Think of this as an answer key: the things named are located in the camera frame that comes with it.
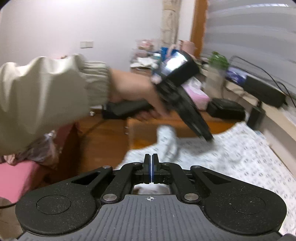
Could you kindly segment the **beige sleeved forearm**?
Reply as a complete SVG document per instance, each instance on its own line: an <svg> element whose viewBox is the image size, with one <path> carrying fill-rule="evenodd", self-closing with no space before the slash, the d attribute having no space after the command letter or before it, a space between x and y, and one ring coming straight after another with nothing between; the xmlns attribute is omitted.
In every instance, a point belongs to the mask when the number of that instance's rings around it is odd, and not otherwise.
<svg viewBox="0 0 296 241"><path fill-rule="evenodd" d="M35 140L107 102L110 68L82 55L37 57L25 66L1 66L1 155Z"/></svg>

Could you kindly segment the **person's left hand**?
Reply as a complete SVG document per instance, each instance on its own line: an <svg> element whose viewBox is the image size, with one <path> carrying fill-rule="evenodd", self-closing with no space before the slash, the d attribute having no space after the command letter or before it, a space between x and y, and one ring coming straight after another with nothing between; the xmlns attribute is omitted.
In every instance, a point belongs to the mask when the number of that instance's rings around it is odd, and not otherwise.
<svg viewBox="0 0 296 241"><path fill-rule="evenodd" d="M157 119L161 117L167 118L169 116L168 110L160 100L148 76L116 69L111 69L110 73L110 102L145 99L154 109L138 112L134 118L139 121L148 121L153 118Z"/></svg>

